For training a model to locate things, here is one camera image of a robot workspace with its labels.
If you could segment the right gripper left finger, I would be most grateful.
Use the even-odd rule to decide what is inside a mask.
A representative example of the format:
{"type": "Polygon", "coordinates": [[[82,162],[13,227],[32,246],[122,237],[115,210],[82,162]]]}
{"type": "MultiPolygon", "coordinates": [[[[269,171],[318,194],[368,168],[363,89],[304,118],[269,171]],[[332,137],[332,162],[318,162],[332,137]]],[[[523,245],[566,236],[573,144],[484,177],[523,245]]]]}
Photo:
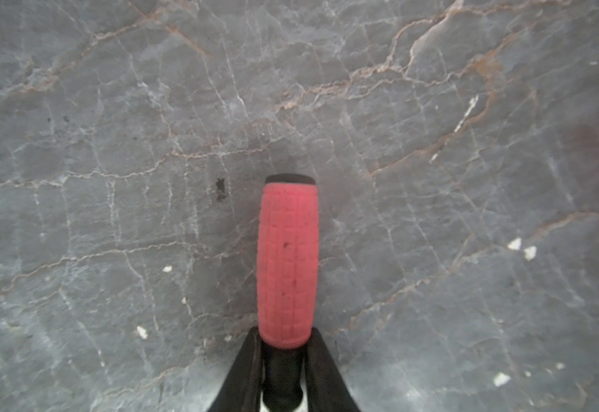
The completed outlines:
{"type": "Polygon", "coordinates": [[[263,341],[250,329],[208,412],[260,412],[263,341]]]}

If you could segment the red handled screwdriver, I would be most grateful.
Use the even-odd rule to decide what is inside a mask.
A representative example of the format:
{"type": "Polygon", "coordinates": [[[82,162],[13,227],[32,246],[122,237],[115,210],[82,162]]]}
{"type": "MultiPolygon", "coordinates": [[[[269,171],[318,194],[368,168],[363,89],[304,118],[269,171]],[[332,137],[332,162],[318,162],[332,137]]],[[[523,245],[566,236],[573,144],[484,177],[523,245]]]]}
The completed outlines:
{"type": "Polygon", "coordinates": [[[258,331],[263,340],[263,403],[294,411],[313,328],[318,282],[318,188],[313,178],[265,180],[258,228],[258,331]]]}

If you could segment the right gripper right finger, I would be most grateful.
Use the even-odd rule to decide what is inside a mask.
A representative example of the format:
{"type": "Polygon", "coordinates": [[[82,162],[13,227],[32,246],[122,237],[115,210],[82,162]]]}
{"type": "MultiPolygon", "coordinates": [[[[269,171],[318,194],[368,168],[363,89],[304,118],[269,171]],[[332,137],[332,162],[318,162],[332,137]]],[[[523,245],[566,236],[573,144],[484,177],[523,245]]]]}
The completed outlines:
{"type": "Polygon", "coordinates": [[[305,363],[309,412],[360,412],[317,328],[306,344],[305,363]]]}

